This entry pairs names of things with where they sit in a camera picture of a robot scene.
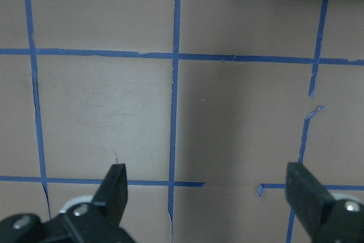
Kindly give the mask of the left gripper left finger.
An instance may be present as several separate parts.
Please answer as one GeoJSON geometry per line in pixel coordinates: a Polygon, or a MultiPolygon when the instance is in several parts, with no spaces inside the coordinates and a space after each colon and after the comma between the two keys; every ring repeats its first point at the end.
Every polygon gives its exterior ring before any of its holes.
{"type": "Polygon", "coordinates": [[[98,207],[113,226],[118,226],[121,223],[127,200],[126,165],[113,164],[94,194],[91,204],[98,207]]]}

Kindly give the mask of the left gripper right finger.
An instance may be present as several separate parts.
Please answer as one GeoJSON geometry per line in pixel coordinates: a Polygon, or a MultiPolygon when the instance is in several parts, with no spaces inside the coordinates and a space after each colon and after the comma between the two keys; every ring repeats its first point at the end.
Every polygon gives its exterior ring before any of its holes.
{"type": "Polygon", "coordinates": [[[316,234],[336,203],[332,194],[298,162],[287,163],[285,197],[308,234],[316,234]]]}

